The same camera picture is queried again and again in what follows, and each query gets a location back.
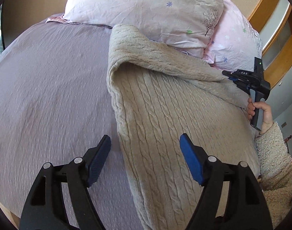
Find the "blanket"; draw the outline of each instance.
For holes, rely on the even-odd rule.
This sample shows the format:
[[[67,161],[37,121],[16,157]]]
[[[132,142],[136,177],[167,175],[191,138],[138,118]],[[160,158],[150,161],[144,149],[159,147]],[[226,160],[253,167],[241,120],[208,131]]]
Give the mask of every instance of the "blanket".
[[[196,208],[202,188],[182,156],[183,133],[207,154],[232,164],[244,160],[259,175],[248,95],[203,60],[119,24],[110,38],[107,85],[144,229],[183,230]],[[227,193],[226,184],[218,215]]]

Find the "pink pillow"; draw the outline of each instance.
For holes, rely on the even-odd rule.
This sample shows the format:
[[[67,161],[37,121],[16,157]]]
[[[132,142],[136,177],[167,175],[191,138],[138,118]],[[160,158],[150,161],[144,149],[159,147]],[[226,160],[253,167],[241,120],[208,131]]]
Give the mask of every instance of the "pink pillow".
[[[224,11],[204,50],[203,59],[226,71],[254,70],[254,57],[261,58],[259,34],[231,0],[224,0]]]

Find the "mattress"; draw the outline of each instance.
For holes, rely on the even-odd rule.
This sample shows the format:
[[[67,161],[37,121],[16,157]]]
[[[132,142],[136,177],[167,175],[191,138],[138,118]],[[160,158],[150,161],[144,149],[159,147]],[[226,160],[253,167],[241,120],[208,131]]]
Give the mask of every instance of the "mattress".
[[[106,86],[110,29],[45,21],[0,56],[0,202],[20,217],[45,162],[67,164],[107,134],[112,149],[90,197],[107,229],[140,230]]]

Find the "blue gripper pad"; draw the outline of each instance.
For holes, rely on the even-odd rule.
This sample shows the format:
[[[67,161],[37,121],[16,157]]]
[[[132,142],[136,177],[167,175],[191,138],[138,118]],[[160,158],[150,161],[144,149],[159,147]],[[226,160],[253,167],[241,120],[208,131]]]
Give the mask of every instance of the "blue gripper pad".
[[[197,157],[197,151],[194,151],[195,148],[201,148],[195,146],[187,134],[182,134],[179,139],[180,149],[186,161],[186,164],[189,167],[191,175],[195,181],[198,182],[199,185],[202,185],[204,182],[203,177],[203,163]]]
[[[97,182],[100,172],[106,162],[108,154],[111,150],[111,139],[108,135],[104,135],[97,147],[90,150],[95,150],[94,158],[88,164],[88,179],[87,185],[90,187]]]

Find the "beige fleece jacket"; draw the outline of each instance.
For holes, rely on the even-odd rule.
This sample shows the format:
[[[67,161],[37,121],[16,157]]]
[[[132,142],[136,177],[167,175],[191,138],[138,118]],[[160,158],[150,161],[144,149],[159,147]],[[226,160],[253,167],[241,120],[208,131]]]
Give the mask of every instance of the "beige fleece jacket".
[[[277,123],[256,138],[261,184],[275,228],[291,209],[292,158]]]

